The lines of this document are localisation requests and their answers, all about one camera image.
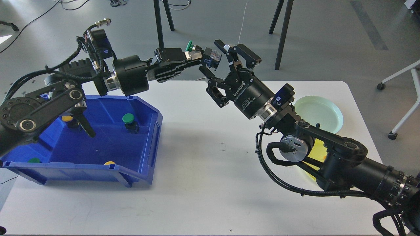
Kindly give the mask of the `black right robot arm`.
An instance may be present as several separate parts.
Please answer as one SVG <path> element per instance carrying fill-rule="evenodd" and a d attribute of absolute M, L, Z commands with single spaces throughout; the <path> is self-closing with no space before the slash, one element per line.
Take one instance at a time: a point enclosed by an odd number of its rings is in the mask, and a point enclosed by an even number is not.
<path fill-rule="evenodd" d="M 319 124 L 310 125 L 292 105 L 295 93 L 291 85 L 273 93 L 254 75 L 252 69 L 261 62 L 260 57 L 243 44 L 231 47 L 219 39 L 214 44 L 227 57 L 230 72 L 225 79 L 217 78 L 210 69 L 218 67 L 221 54 L 210 48 L 202 50 L 199 70 L 208 80 L 207 93 L 220 107 L 232 101 L 246 118 L 263 120 L 256 134 L 256 153 L 275 183 L 302 196 L 370 198 L 384 207 L 372 217 L 381 235 L 391 235 L 380 222 L 386 217 L 392 218 L 399 235 L 405 236 L 405 228 L 419 235 L 419 176 L 405 175 L 367 158 L 368 150 L 359 141 L 322 130 Z M 283 135 L 279 142 L 267 144 L 270 161 L 298 166 L 315 177 L 322 191 L 295 187 L 272 172 L 262 153 L 262 138 L 268 129 Z"/>

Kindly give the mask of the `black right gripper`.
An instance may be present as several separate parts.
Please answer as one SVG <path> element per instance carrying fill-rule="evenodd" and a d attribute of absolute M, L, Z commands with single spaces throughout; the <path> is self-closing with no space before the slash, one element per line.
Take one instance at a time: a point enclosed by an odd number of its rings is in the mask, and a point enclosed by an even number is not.
<path fill-rule="evenodd" d="M 261 63 L 261 57 L 244 44 L 229 46 L 216 39 L 214 45 L 226 55 L 230 72 L 223 80 L 215 77 L 207 67 L 200 66 L 199 71 L 207 79 L 207 93 L 219 107 L 222 108 L 233 101 L 247 119 L 253 119 L 257 111 L 274 96 L 274 93 L 251 72 Z"/>

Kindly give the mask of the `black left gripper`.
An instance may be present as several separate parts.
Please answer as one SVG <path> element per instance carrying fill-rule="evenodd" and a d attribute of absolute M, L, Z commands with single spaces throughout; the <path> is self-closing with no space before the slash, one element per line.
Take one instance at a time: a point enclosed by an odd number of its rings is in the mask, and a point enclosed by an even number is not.
<path fill-rule="evenodd" d="M 180 75 L 183 70 L 199 65 L 204 50 L 199 48 L 184 52 L 181 48 L 163 48 L 156 49 L 154 54 L 154 67 L 151 69 L 149 67 L 152 66 L 152 59 L 141 60 L 138 55 L 113 61 L 120 89 L 125 96 L 147 91 L 148 81 L 163 83 Z"/>

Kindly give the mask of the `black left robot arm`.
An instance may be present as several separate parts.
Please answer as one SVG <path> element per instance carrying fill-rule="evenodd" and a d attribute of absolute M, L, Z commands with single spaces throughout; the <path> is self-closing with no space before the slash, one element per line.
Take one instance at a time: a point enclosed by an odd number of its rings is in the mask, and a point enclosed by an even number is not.
<path fill-rule="evenodd" d="M 77 37 L 78 48 L 57 66 L 29 73 L 15 83 L 1 104 L 1 156 L 20 145 L 36 142 L 46 128 L 62 115 L 75 118 L 90 136 L 93 128 L 83 115 L 86 110 L 83 83 L 94 82 L 101 96 L 120 89 L 125 96 L 149 89 L 149 81 L 160 83 L 200 64 L 204 49 L 189 44 L 186 50 L 159 44 L 154 57 L 137 55 L 117 59 L 103 30 L 105 18 Z"/>

